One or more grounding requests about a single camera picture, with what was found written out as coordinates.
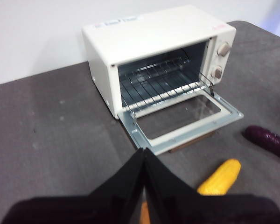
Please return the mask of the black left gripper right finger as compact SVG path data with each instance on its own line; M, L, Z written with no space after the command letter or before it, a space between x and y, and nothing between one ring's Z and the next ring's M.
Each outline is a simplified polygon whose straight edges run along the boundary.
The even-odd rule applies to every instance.
M148 206L161 224L280 224L280 209L269 198L235 194L202 196L174 175L146 148Z

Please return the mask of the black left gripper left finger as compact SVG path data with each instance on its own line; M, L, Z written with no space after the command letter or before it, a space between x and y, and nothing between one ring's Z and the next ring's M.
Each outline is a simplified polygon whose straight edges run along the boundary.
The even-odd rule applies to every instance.
M137 150L108 180L84 196L34 197L14 204L4 224L127 224L143 191L145 152Z

